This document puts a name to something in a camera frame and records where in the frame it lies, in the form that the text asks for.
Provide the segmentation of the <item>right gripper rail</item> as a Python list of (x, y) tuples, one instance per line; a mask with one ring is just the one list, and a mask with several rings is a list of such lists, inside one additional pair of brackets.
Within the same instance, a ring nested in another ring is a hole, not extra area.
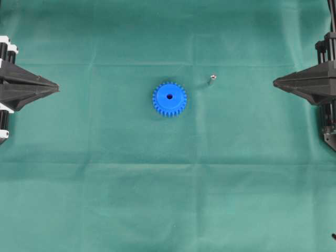
[(313, 106), (320, 108), (321, 132), (324, 142), (335, 151), (335, 96), (317, 94), (311, 91), (331, 90), (335, 85), (334, 39), (318, 41), (315, 45), (318, 65), (293, 72), (273, 81), (276, 88), (299, 96)]

